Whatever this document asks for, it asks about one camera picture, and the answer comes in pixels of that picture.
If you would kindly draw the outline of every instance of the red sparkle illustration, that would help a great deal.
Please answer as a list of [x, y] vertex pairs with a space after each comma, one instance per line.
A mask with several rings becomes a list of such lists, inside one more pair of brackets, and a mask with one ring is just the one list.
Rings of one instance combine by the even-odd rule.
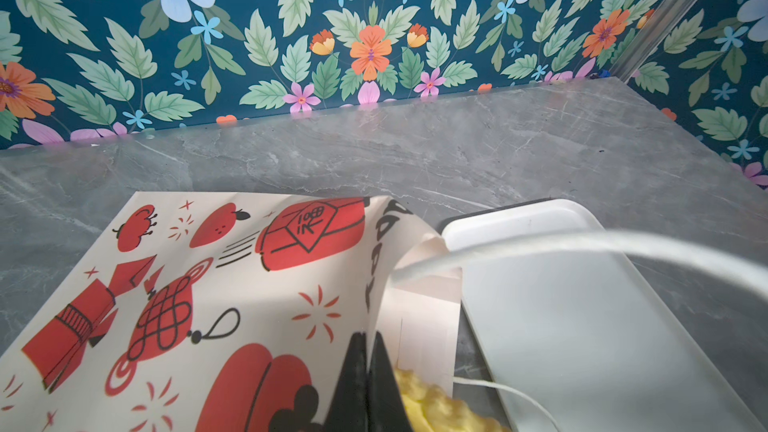
[[177, 217], [177, 220], [181, 222], [181, 224], [178, 227], [171, 227], [170, 230], [174, 231], [173, 234], [168, 235], [168, 238], [176, 237], [176, 240], [179, 240], [181, 238], [181, 231], [184, 230], [184, 235], [189, 235], [190, 231], [187, 228], [187, 226], [191, 226], [194, 224], [194, 220], [192, 220], [192, 216], [187, 217], [187, 220], [185, 221], [183, 217]]
[[[310, 305], [312, 305], [313, 307], [322, 307], [323, 309], [331, 308], [334, 305], [336, 305], [336, 303], [338, 303], [339, 301], [339, 297], [336, 296], [336, 298], [334, 298], [331, 301], [328, 301], [326, 304], [323, 305], [322, 304], [322, 287], [319, 285], [317, 286], [317, 305], [315, 305], [315, 303], [312, 301], [312, 297], [310, 297], [308, 294], [305, 294], [304, 292], [299, 292], [299, 295], [301, 295], [301, 297], [305, 301], [309, 302]], [[291, 320], [302, 321], [305, 318], [310, 318], [310, 317], [312, 317], [312, 313], [299, 314], [294, 318], [292, 318]], [[339, 318], [341, 317], [341, 314], [338, 314], [336, 312], [319, 310], [319, 313], [316, 313], [316, 317], [319, 319], [319, 321], [325, 321], [326, 318]], [[326, 332], [328, 332], [328, 338], [330, 339], [330, 341], [333, 342], [333, 330], [331, 329], [331, 326], [328, 325], [326, 322], [322, 322], [322, 326], [325, 328]], [[310, 331], [310, 334], [306, 336], [306, 340], [310, 340], [312, 337], [314, 337], [315, 332], [317, 332], [317, 323], [315, 323], [312, 326], [312, 330]]]
[[[170, 381], [171, 380], [172, 380], [172, 378], [168, 379], [168, 383], [165, 385], [165, 388], [163, 388], [163, 391], [160, 392], [160, 395], [158, 396], [158, 402], [161, 402], [161, 399], [163, 397], [165, 397], [165, 395], [168, 393], [168, 389], [170, 389]], [[150, 406], [151, 406], [152, 402], [154, 402], [154, 400], [155, 400], [155, 398], [154, 398], [154, 386], [152, 385], [151, 382], [147, 382], [147, 388], [149, 389], [149, 402], [150, 402]], [[172, 398], [167, 399], [165, 402], [163, 402], [162, 407], [166, 408], [166, 407], [172, 405], [172, 403], [175, 402], [176, 399], [178, 399], [178, 398], [179, 398], [179, 395], [176, 394]], [[133, 412], [145, 412], [148, 408], [149, 407], [144, 405], [144, 404], [139, 404], [139, 405], [135, 406], [134, 408], [132, 408], [131, 410]], [[174, 429], [174, 422], [170, 419], [170, 417], [168, 417], [165, 414], [162, 414], [160, 416], [160, 419], [163, 422], [165, 422], [165, 425], [168, 426], [168, 430], [173, 430]], [[152, 418], [144, 419], [144, 421], [141, 422], [139, 425], [137, 425], [136, 427], [130, 429], [130, 432], [139, 432], [147, 424], [151, 424], [152, 432], [158, 432], [158, 426], [156, 425], [156, 423], [153, 420], [152, 421], [151, 420], [152, 420]]]

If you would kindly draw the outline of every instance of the orange flower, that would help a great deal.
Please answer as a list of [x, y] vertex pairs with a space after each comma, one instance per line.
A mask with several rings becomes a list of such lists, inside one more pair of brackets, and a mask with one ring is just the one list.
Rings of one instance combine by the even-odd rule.
[[32, 83], [35, 77], [34, 72], [16, 62], [9, 62], [6, 68], [0, 62], [0, 110], [7, 107], [19, 119], [34, 119], [35, 112], [50, 116], [53, 106], [44, 100], [56, 97], [51, 87]]
[[323, 29], [321, 33], [315, 34], [312, 38], [310, 49], [319, 56], [329, 56], [335, 45], [336, 41], [333, 39], [333, 34]]
[[429, 40], [427, 28], [420, 26], [419, 24], [413, 24], [413, 27], [411, 27], [410, 31], [408, 32], [407, 39], [408, 46], [413, 47], [414, 49], [424, 45]]
[[614, 10], [610, 13], [610, 17], [602, 19], [594, 28], [592, 32], [594, 34], [587, 37], [584, 40], [584, 52], [581, 55], [585, 57], [597, 57], [603, 49], [608, 49], [616, 42], [616, 36], [624, 32], [627, 28], [627, 19], [629, 19], [630, 12], [625, 10], [621, 12], [621, 9]]
[[368, 26], [360, 32], [362, 43], [352, 44], [350, 55], [357, 59], [352, 62], [352, 70], [357, 75], [365, 72], [363, 80], [376, 80], [376, 72], [384, 72], [389, 65], [389, 59], [384, 56], [392, 53], [392, 42], [382, 40], [384, 35], [384, 29], [378, 25]]

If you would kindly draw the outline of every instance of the pink flower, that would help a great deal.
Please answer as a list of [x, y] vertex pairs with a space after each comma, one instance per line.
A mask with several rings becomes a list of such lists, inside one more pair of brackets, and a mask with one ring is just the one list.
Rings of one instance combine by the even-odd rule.
[[422, 97], [436, 96], [440, 93], [437, 86], [446, 83], [445, 77], [440, 77], [439, 79], [438, 77], [440, 77], [440, 67], [434, 69], [431, 76], [427, 72], [422, 72], [423, 83], [418, 84], [413, 91], [421, 92]]
[[744, 177], [747, 177], [756, 186], [768, 186], [768, 176], [759, 175], [763, 171], [763, 164], [760, 162], [752, 162], [744, 167], [744, 170], [738, 164], [731, 163], [730, 166], [743, 173]]
[[297, 113], [300, 110], [310, 112], [312, 111], [310, 106], [316, 106], [320, 103], [320, 99], [312, 95], [315, 92], [315, 85], [312, 83], [304, 87], [303, 92], [301, 86], [296, 82], [291, 84], [290, 89], [293, 94], [285, 94], [283, 100], [293, 104], [290, 107], [291, 113]]

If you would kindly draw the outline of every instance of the red gift box illustration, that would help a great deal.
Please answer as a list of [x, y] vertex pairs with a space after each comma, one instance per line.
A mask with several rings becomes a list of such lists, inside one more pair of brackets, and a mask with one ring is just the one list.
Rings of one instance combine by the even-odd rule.
[[287, 207], [256, 241], [264, 269], [283, 270], [353, 247], [362, 238], [368, 205], [368, 198], [334, 198]]

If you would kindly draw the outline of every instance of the red apple illustration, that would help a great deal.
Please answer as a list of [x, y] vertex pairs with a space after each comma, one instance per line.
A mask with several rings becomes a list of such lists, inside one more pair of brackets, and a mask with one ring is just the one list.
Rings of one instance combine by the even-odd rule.
[[250, 218], [248, 212], [237, 210], [237, 206], [232, 202], [218, 207], [209, 215], [192, 236], [190, 248], [208, 245], [216, 242], [226, 234], [230, 233], [235, 221]]

